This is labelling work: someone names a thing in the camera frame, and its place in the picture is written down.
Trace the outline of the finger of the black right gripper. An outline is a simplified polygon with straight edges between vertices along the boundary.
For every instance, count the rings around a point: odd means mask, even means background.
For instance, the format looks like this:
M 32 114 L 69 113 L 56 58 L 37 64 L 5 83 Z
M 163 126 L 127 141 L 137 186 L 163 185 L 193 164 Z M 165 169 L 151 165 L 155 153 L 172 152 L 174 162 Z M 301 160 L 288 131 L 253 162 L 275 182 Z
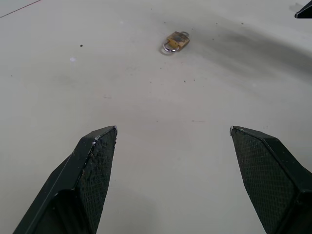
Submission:
M 312 2 L 307 3 L 294 16 L 296 19 L 311 19 L 312 18 Z

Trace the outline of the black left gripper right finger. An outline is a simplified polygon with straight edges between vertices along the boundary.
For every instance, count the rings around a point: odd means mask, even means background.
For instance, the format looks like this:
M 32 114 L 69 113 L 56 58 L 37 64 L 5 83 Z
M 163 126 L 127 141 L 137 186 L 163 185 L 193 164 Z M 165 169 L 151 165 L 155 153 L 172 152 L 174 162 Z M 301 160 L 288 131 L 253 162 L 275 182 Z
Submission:
M 268 234 L 312 232 L 312 174 L 282 142 L 260 131 L 230 129 L 246 192 Z

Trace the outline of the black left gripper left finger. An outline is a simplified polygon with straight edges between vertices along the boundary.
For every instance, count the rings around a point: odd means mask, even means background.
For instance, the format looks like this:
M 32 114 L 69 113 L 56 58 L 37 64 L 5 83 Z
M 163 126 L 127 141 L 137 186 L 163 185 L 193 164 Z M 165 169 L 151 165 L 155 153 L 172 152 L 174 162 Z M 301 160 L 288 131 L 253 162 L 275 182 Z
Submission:
M 116 139 L 116 126 L 82 137 L 51 172 L 14 232 L 95 234 L 109 188 Z

